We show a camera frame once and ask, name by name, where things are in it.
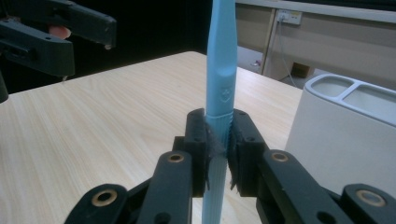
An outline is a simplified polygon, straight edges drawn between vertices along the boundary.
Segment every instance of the screw hole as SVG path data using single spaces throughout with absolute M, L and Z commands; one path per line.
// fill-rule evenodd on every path
M 375 207 L 383 207 L 387 204 L 384 198 L 381 195 L 371 192 L 370 190 L 360 189 L 356 192 L 359 199 L 363 202 L 370 204 Z
M 154 218 L 155 224 L 167 224 L 171 220 L 171 216 L 167 213 L 159 213 Z
M 96 207 L 103 207 L 113 203 L 116 199 L 117 192 L 114 189 L 105 189 L 92 197 L 92 204 Z
M 324 223 L 324 224 L 334 224 L 334 223 L 336 223 L 335 218 L 332 215 L 330 215 L 329 213 L 326 213 L 326 212 L 318 212 L 317 213 L 317 218 L 319 219 L 319 221 L 321 223 Z
M 289 160 L 289 157 L 287 155 L 280 153 L 280 152 L 273 153 L 271 157 L 274 161 L 288 161 Z
M 173 154 L 168 157 L 168 161 L 170 161 L 170 162 L 180 162 L 183 160 L 184 160 L 184 157 L 180 154 Z

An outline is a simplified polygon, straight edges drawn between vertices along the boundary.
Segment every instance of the floor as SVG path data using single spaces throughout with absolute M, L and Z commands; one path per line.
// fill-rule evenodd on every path
M 238 66 L 245 68 L 251 72 L 254 73 L 259 73 L 260 70 L 260 63 L 262 59 L 262 53 L 251 50 L 251 49 L 245 49 L 242 47 L 238 47 Z M 329 72 L 320 70 L 320 69 L 315 69 L 314 74 L 307 78 L 302 78 L 302 77 L 296 77 L 296 76 L 287 76 L 284 77 L 283 79 L 279 80 L 280 82 L 286 83 L 288 85 L 294 86 L 302 89 L 305 85 L 305 83 L 313 78 L 317 77 L 322 74 L 328 74 Z

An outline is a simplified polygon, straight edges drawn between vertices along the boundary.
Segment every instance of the wall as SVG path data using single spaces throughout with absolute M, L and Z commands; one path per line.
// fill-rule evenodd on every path
M 261 20 L 267 26 L 268 22 L 269 19 Z M 262 24 L 255 26 L 262 29 Z M 281 62 L 279 27 L 276 24 L 275 29 L 264 74 L 281 79 L 287 72 Z M 238 26 L 238 32 L 248 30 Z M 394 23 L 304 13 L 300 26 L 283 24 L 281 33 L 289 67 L 292 62 L 307 64 L 396 90 Z
M 236 4 L 238 45 L 247 49 L 264 51 L 265 38 L 269 32 L 268 21 L 271 8 Z

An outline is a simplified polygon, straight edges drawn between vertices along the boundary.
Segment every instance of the toothbrush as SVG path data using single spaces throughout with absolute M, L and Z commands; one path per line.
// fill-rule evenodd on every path
M 213 0 L 207 46 L 205 121 L 209 135 L 221 143 L 211 148 L 208 179 L 204 194 L 202 223 L 220 223 L 227 170 L 227 148 L 233 121 L 236 81 L 236 21 L 234 0 Z

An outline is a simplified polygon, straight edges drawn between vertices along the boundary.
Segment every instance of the wooden table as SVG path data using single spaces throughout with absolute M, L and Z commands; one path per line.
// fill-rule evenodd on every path
M 301 93 L 238 68 L 235 107 L 271 148 L 285 147 Z M 0 223 L 63 223 L 89 189 L 133 188 L 200 107 L 205 56 L 195 52 L 10 95 L 0 104 Z M 260 222 L 255 199 L 228 189 L 224 199 L 222 223 Z

